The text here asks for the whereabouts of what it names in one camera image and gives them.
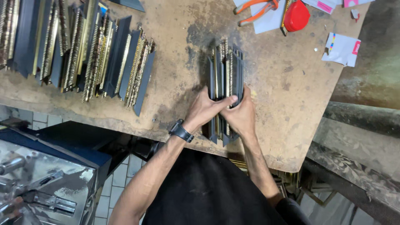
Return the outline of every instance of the wristwatch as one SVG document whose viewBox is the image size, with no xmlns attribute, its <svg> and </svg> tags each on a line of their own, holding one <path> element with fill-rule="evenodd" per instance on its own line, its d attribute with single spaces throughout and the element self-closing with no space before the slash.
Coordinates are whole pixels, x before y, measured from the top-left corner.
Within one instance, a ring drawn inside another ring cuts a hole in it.
<svg viewBox="0 0 400 225">
<path fill-rule="evenodd" d="M 191 135 L 189 132 L 187 132 L 183 127 L 182 127 L 183 120 L 179 119 L 175 125 L 171 128 L 171 130 L 168 132 L 169 135 L 176 135 L 182 139 L 184 139 L 186 142 L 190 143 L 194 136 Z"/>
</svg>

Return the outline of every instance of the orange pliers handle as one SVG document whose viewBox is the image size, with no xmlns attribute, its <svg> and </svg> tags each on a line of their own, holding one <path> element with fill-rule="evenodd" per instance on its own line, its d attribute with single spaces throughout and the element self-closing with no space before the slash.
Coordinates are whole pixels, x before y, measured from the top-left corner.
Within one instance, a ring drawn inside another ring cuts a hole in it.
<svg viewBox="0 0 400 225">
<path fill-rule="evenodd" d="M 278 8 L 278 2 L 279 0 L 250 0 L 238 7 L 236 7 L 233 10 L 233 13 L 239 14 L 240 12 L 242 12 L 244 9 L 249 8 L 250 6 L 257 4 L 257 3 L 261 3 L 261 2 L 268 2 L 268 4 L 266 4 L 257 14 L 255 14 L 254 16 L 251 16 L 245 20 L 240 21 L 238 24 L 239 26 L 244 26 L 246 24 L 252 23 L 255 20 L 257 20 L 258 18 L 260 18 L 262 15 L 266 14 L 270 9 L 272 10 L 276 10 Z"/>
</svg>

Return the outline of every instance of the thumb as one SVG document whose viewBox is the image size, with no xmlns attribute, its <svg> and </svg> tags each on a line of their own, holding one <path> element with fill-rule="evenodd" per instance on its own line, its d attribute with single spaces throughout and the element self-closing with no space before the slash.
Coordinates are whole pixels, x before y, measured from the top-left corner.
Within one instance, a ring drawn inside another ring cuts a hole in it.
<svg viewBox="0 0 400 225">
<path fill-rule="evenodd" d="M 238 97 L 236 95 L 232 95 L 229 96 L 228 98 L 222 99 L 218 102 L 216 102 L 216 105 L 218 106 L 217 108 L 219 109 L 219 111 L 221 111 L 222 109 L 226 108 L 229 105 L 232 105 L 233 103 L 235 103 L 238 100 Z"/>
</svg>

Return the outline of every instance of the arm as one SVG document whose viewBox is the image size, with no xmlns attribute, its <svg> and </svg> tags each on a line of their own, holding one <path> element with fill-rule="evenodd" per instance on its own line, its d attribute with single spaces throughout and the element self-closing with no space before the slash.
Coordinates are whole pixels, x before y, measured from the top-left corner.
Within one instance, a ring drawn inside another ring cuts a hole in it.
<svg viewBox="0 0 400 225">
<path fill-rule="evenodd" d="M 214 102 L 208 97 L 207 87 L 204 87 L 194 100 L 182 125 L 183 128 L 193 133 L 236 100 L 236 96 L 231 96 Z M 166 144 L 134 175 L 118 199 L 109 225 L 139 224 L 140 218 L 153 202 L 158 189 L 185 144 L 186 142 L 180 137 L 171 136 Z"/>
<path fill-rule="evenodd" d="M 275 207 L 283 197 L 268 169 L 258 143 L 256 106 L 252 101 L 250 88 L 245 85 L 241 103 L 232 109 L 225 108 L 221 114 L 242 139 L 250 179 Z"/>
</svg>

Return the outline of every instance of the worn wooden tabletop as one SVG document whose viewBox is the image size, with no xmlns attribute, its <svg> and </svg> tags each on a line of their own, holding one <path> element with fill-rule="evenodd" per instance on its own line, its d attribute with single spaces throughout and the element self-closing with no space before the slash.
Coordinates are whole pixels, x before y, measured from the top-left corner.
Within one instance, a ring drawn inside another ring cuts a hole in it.
<svg viewBox="0 0 400 225">
<path fill-rule="evenodd" d="M 252 25 L 237 22 L 250 10 L 234 15 L 232 0 L 145 0 L 146 13 L 105 1 L 114 18 L 132 15 L 131 29 L 141 25 L 157 43 L 151 80 L 140 117 L 118 98 L 94 98 L 81 103 L 81 94 L 40 87 L 14 72 L 0 73 L 0 103 L 58 115 L 158 141 L 186 112 L 206 83 L 205 59 L 215 40 L 228 36 L 245 55 L 245 83 L 256 102 L 257 135 L 270 168 L 299 171 L 343 66 L 321 61 L 329 32 L 357 38 L 369 4 L 356 23 L 351 8 L 337 6 L 332 15 L 307 6 L 305 29 L 284 37 L 279 29 L 255 35 Z M 225 148 L 198 131 L 187 147 L 222 156 L 240 157 L 240 141 Z"/>
</svg>

